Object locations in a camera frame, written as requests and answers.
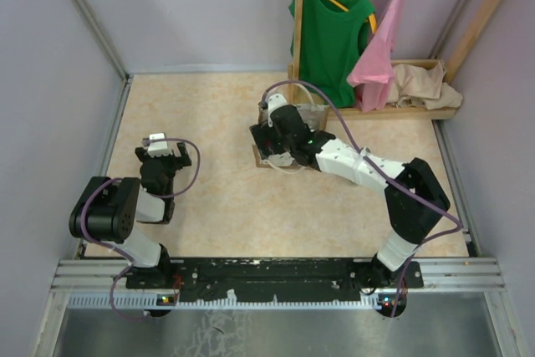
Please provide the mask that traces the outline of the canvas tote bag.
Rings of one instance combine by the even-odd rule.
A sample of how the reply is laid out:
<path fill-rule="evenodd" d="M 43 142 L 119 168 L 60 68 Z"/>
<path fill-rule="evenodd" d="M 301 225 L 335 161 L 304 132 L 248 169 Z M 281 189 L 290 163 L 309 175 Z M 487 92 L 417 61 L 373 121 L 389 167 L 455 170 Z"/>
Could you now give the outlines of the canvas tote bag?
<path fill-rule="evenodd" d="M 280 86 L 279 84 L 275 84 L 269 91 L 267 91 L 262 96 L 261 101 L 265 100 L 268 95 L 271 95 L 274 93 L 282 94 L 281 92 L 278 91 L 279 86 Z M 293 105 L 298 109 L 299 114 L 301 115 L 303 120 L 308 124 L 310 129 L 325 131 L 328 106 L 316 103 L 313 96 L 310 94 L 310 92 L 308 91 L 305 85 L 301 83 L 297 83 L 297 86 L 304 92 L 305 98 L 308 101 L 304 104 L 296 104 L 296 105 L 288 101 L 288 105 Z M 259 105 L 258 105 L 258 118 L 257 118 L 256 124 L 259 124 L 258 120 L 259 120 Z M 268 161 L 264 161 L 261 159 L 259 155 L 259 152 L 257 150 L 254 140 L 252 144 L 252 150 L 253 150 L 253 154 L 255 157 L 256 166 L 261 167 L 261 168 L 272 168 L 274 170 L 282 171 L 285 173 L 294 173 L 295 171 L 300 171 L 304 168 L 311 167 L 315 169 L 317 167 L 317 166 L 300 166 L 288 153 L 285 153 L 282 156 L 272 156 L 269 158 Z"/>

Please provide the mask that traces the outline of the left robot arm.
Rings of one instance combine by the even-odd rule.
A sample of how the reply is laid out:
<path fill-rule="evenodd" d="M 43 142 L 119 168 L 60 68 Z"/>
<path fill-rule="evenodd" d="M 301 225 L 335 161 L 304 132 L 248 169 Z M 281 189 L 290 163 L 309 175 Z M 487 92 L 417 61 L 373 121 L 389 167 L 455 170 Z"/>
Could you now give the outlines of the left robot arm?
<path fill-rule="evenodd" d="M 73 237 L 116 251 L 143 284 L 162 288 L 174 277 L 169 253 L 135 224 L 171 222 L 176 173 L 191 166 L 191 158 L 183 141 L 172 149 L 166 140 L 138 147 L 135 155 L 141 163 L 140 177 L 89 180 L 69 217 L 69 231 Z"/>

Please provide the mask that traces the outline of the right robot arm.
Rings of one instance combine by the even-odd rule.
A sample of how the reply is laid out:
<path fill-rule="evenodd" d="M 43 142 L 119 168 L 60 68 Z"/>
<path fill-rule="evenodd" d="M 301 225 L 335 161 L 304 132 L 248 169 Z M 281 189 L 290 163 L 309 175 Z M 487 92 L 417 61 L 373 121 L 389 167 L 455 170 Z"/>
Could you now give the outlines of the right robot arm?
<path fill-rule="evenodd" d="M 288 155 L 305 168 L 339 176 L 385 198 L 391 230 L 369 267 L 359 275 L 363 288 L 393 286 L 403 265 L 414 255 L 441 213 L 451 204 L 427 162 L 408 163 L 356 150 L 335 135 L 313 130 L 294 105 L 260 105 L 260 118 L 250 128 L 261 158 Z"/>

